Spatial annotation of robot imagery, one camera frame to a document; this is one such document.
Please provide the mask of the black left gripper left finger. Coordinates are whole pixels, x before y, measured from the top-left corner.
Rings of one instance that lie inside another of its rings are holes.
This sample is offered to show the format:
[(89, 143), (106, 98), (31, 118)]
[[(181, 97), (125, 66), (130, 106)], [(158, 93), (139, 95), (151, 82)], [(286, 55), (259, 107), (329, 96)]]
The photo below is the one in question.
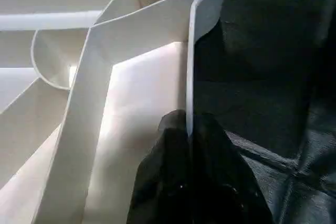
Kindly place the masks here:
[(135, 177), (127, 223), (192, 223), (190, 154), (183, 110), (162, 117)]

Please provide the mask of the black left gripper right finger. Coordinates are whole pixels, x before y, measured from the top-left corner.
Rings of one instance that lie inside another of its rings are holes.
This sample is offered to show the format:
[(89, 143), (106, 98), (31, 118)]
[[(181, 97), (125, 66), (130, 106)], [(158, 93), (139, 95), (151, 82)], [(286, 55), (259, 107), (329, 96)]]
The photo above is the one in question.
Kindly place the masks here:
[(192, 169), (196, 223), (273, 223), (257, 179), (210, 114), (194, 116)]

